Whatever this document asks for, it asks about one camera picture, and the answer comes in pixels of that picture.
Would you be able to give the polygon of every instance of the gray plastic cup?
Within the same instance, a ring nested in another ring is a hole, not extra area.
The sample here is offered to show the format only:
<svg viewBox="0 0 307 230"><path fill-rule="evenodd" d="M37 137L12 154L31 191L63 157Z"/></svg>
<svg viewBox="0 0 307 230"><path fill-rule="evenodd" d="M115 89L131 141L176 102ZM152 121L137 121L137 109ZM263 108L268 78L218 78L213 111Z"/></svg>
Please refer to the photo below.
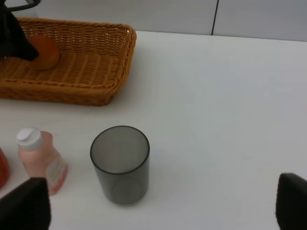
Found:
<svg viewBox="0 0 307 230"><path fill-rule="evenodd" d="M148 189L149 141L138 129L116 126L100 133L91 146L91 160L105 196L126 205Z"/></svg>

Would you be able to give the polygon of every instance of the orange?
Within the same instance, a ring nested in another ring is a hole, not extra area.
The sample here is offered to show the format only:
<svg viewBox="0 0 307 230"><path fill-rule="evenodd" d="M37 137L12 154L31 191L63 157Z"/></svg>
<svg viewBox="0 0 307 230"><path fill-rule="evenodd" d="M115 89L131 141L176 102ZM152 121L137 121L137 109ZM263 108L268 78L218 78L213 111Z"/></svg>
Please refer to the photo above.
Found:
<svg viewBox="0 0 307 230"><path fill-rule="evenodd" d="M34 69L48 69L59 61L59 48L57 44L45 34L37 34L28 38L29 42L38 51L39 56L30 61Z"/></svg>

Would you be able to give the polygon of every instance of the white table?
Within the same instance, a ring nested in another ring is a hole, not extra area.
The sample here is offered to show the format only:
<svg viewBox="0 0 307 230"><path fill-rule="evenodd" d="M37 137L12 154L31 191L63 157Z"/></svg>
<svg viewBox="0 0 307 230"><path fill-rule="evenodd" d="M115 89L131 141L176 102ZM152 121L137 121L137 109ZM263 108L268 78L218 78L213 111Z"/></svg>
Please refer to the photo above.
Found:
<svg viewBox="0 0 307 230"><path fill-rule="evenodd" d="M127 84L105 107L0 100L0 146L27 179L15 135L55 136L70 165L50 230L277 230L280 173L307 178L307 43L138 32ZM102 130L151 144L150 188L135 206L104 197L89 157Z"/></svg>

